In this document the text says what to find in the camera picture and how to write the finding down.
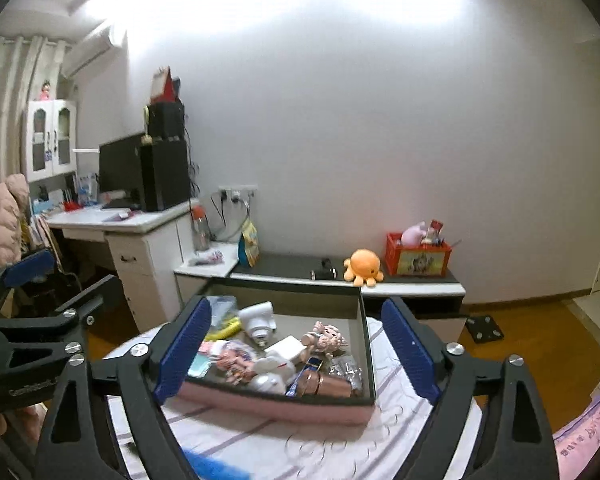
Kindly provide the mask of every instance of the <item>pink blanket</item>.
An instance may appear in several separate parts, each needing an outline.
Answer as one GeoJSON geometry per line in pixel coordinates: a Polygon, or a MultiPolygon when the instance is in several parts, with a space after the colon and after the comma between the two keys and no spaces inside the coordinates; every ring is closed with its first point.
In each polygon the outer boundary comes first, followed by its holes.
{"type": "Polygon", "coordinates": [[[600,447],[600,396],[554,434],[560,480],[575,480],[600,447]]]}

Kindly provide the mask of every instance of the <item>white desk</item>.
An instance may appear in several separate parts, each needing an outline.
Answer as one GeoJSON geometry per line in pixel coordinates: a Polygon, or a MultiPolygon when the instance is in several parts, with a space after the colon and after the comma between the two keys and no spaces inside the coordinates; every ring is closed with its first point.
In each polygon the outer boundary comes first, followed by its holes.
{"type": "Polygon", "coordinates": [[[197,294],[209,279],[226,278],[238,264],[238,244],[214,242],[211,244],[211,249],[222,252],[223,263],[208,266],[189,265],[189,260],[193,257],[193,251],[191,250],[185,256],[184,263],[173,271],[180,291],[180,300],[183,304],[197,294]]]}
{"type": "Polygon", "coordinates": [[[121,211],[87,207],[58,213],[47,222],[62,229],[65,238],[90,242],[92,248],[99,242],[97,248],[110,253],[138,330],[144,332],[180,313],[173,269],[192,252],[189,202],[161,212],[139,212],[120,222],[104,221],[121,211]]]}
{"type": "MultiPolygon", "coordinates": [[[[191,205],[198,203],[191,200],[191,205]]],[[[107,218],[126,211],[126,209],[102,209],[102,206],[90,206],[76,211],[58,213],[47,218],[49,227],[53,229],[96,230],[101,232],[144,234],[163,224],[184,215],[189,210],[189,202],[182,202],[164,211],[155,213],[138,212],[135,216],[122,222],[105,222],[107,218]]]]}

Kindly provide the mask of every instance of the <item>wall socket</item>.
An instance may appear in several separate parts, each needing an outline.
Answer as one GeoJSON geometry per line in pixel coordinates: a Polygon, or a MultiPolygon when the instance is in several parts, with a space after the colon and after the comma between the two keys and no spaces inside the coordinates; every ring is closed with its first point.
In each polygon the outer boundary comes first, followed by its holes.
{"type": "Polygon", "coordinates": [[[226,195],[231,199],[232,192],[238,192],[240,198],[246,200],[255,196],[258,190],[257,184],[236,184],[235,186],[218,186],[218,191],[226,191],[226,195]]]}

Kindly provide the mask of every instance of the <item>air conditioner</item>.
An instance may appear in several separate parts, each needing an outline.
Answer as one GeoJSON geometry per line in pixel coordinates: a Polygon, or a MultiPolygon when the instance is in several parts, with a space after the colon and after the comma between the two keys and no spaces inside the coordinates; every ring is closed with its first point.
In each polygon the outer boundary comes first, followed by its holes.
{"type": "Polygon", "coordinates": [[[65,54],[62,60],[62,75],[71,79],[112,48],[122,48],[125,33],[126,30],[119,25],[103,23],[65,54]]]}

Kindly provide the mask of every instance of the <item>speaker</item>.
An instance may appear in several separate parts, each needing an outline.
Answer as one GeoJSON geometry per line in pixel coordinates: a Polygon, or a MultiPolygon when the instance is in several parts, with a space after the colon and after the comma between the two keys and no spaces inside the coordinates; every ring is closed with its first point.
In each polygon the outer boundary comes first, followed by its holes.
{"type": "Polygon", "coordinates": [[[147,132],[152,137],[184,139],[184,105],[180,101],[149,105],[147,132]]]}

